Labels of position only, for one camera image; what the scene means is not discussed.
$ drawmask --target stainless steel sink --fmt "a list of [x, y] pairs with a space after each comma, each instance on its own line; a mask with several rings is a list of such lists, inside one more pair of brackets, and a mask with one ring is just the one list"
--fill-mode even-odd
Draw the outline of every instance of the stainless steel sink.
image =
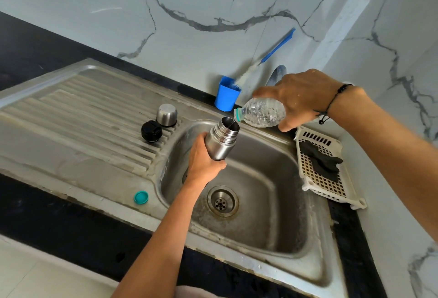
[[[200, 132], [213, 126], [211, 121], [197, 121], [185, 130], [172, 149], [161, 193], [172, 203], [182, 186], [191, 145]], [[197, 224], [223, 237], [250, 248], [278, 253], [299, 252], [307, 240], [308, 200], [301, 190], [293, 145], [279, 147], [260, 136], [242, 131], [238, 142], [228, 155], [227, 168], [205, 187], [193, 210]], [[222, 216], [220, 195], [209, 198], [216, 190], [229, 195]], [[217, 201], [216, 212], [210, 204]]]
[[[163, 103], [177, 124], [148, 144], [141, 125]], [[85, 60], [0, 92], [0, 171], [154, 231], [194, 139], [224, 114]], [[242, 124], [226, 162], [194, 207], [186, 246], [308, 295], [346, 297], [327, 200], [301, 190], [294, 141]]]

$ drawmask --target white floor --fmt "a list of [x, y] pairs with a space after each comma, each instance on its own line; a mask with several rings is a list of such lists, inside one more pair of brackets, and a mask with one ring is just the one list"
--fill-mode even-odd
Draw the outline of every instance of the white floor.
[[0, 236], [0, 298], [109, 298], [106, 277]]

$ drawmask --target blue brush handle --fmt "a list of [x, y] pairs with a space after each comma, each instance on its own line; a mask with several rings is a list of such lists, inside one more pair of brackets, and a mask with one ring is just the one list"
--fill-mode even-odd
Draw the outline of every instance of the blue brush handle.
[[285, 37], [285, 39], [284, 40], [282, 40], [281, 42], [280, 42], [280, 44], [279, 45], [277, 45], [275, 48], [274, 48], [274, 50], [272, 50], [270, 53], [268, 53], [262, 60], [261, 60], [261, 62], [259, 63], [259, 65], [261, 64], [261, 63], [264, 63], [264, 62], [266, 62], [267, 60], [268, 60], [268, 58], [269, 57], [271, 57], [272, 56], [272, 54], [274, 53], [274, 52], [276, 52], [283, 44], [285, 44], [287, 41], [289, 41], [291, 38], [292, 38], [292, 35], [293, 35], [293, 32], [295, 31], [295, 28], [292, 28], [292, 30], [291, 30], [291, 32]]

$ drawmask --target drain strainer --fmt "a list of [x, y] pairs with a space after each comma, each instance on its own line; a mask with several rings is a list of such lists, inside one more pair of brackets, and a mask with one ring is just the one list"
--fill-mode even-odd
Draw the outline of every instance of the drain strainer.
[[234, 215], [239, 208], [239, 199], [232, 189], [225, 185], [213, 187], [207, 195], [212, 212], [221, 217]]

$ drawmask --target plastic water bottle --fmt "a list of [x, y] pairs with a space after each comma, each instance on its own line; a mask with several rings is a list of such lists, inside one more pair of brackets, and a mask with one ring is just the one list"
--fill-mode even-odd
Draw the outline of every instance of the plastic water bottle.
[[282, 102], [276, 99], [250, 99], [234, 110], [235, 121], [245, 121], [258, 128], [276, 126], [286, 117]]

